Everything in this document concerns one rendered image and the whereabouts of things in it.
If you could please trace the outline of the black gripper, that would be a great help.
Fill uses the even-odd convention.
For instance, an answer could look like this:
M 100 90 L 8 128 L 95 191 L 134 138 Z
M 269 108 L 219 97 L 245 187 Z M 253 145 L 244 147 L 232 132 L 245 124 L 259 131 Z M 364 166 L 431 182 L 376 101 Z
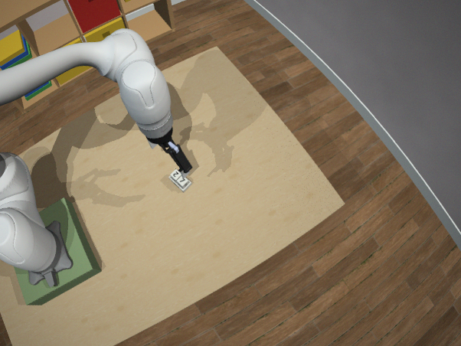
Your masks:
M 159 144 L 159 146 L 162 147 L 166 153 L 170 154 L 172 159 L 178 165 L 181 176 L 185 178 L 190 173 L 192 166 L 186 158 L 184 152 L 181 150 L 181 146 L 179 144 L 176 145 L 172 140 L 172 132 L 173 128 L 171 128 L 170 131 L 166 133 L 166 135 L 159 139 L 146 138 L 152 149 L 154 149 Z

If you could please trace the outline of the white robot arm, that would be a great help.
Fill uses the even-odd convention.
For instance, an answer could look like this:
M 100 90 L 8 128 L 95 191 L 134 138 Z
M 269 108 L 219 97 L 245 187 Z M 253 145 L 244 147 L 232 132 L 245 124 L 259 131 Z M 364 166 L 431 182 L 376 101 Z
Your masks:
M 147 138 L 170 131 L 173 118 L 165 77 L 144 39 L 128 28 L 102 41 L 71 44 L 0 70 L 0 106 L 79 66 L 94 67 L 118 83 L 123 104 Z M 57 286 L 56 273 L 73 266 L 60 223 L 45 227 L 28 166 L 10 152 L 0 152 L 0 260 L 28 270 L 30 284 L 46 279 L 49 287 Z

